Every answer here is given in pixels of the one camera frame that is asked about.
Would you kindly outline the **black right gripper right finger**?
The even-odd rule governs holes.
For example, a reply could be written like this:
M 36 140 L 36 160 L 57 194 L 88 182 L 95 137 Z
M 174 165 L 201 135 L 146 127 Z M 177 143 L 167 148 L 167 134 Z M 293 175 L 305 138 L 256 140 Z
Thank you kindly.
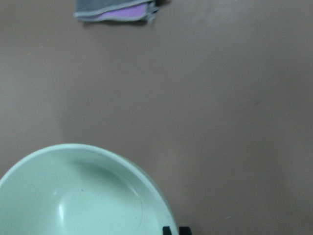
M 180 226 L 179 235 L 191 235 L 191 228 L 187 226 Z

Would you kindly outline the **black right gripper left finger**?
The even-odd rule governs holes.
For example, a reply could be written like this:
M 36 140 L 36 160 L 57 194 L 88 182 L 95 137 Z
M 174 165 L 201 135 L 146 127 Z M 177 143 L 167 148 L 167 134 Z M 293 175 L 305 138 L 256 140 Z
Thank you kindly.
M 164 226 L 162 228 L 162 234 L 163 235 L 172 235 L 171 228 L 169 226 Z

